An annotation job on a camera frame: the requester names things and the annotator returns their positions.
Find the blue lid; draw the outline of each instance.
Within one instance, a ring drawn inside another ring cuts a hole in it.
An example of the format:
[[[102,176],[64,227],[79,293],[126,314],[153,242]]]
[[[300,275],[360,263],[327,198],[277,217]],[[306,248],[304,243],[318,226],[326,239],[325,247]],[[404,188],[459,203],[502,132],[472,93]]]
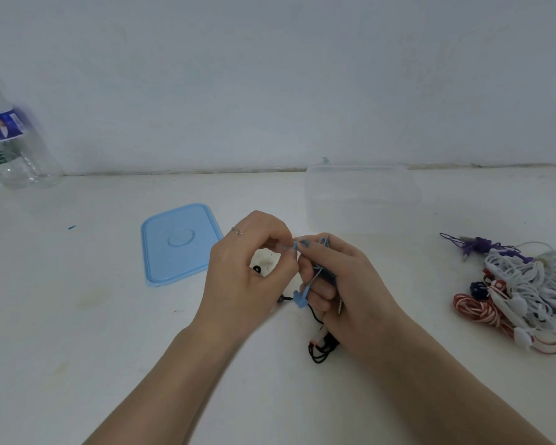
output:
[[[222,239],[212,211],[201,203],[156,214],[141,230],[146,284],[150,287],[206,270],[210,249]]]

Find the table surface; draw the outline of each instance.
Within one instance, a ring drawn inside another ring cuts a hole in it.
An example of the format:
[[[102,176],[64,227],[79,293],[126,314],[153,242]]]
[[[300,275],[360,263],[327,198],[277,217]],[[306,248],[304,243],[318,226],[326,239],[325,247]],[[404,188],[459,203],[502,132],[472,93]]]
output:
[[[417,228],[343,238],[367,253],[412,318],[556,442],[556,356],[519,349],[453,311],[453,294],[479,279],[482,258],[464,263],[438,236],[556,247],[556,168],[413,174],[423,193]],[[206,272],[147,288],[146,218],[200,202],[224,233],[254,209],[296,235],[317,233],[306,222],[303,181],[303,173],[91,176],[0,190],[0,444],[81,443],[193,319]],[[308,309],[277,307],[223,375],[191,443],[414,443],[344,350],[311,361],[317,329]]]

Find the plastic bottle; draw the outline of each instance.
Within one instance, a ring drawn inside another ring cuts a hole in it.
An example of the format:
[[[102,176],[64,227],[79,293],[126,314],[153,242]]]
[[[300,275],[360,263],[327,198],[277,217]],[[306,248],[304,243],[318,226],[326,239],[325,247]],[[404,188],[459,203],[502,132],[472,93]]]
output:
[[[12,105],[0,94],[0,182],[12,189],[36,184],[40,177],[37,166],[22,152],[26,133]]]

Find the hand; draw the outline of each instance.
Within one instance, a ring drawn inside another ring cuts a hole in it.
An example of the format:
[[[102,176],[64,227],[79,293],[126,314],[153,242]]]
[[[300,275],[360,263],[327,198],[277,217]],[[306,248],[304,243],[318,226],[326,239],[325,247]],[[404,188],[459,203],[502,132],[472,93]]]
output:
[[[324,236],[329,238],[329,248],[318,243]],[[327,233],[298,238],[297,249],[301,252],[301,291],[313,278],[312,262],[336,276],[337,292],[344,302],[340,315],[333,285],[316,278],[307,295],[316,314],[323,315],[327,330],[359,359],[378,353],[387,340],[385,331],[405,314],[369,259],[358,248]]]
[[[244,341],[266,318],[276,300],[297,274],[292,234],[273,215],[253,211],[210,251],[204,296],[193,328],[219,335],[225,341]],[[258,248],[282,254],[267,276],[249,267]]]

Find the white wall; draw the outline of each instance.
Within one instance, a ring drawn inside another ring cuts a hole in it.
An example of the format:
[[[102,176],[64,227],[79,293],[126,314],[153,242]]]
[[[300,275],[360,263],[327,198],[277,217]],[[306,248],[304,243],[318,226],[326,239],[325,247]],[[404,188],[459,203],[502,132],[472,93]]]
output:
[[[71,173],[556,163],[556,0],[0,0]]]

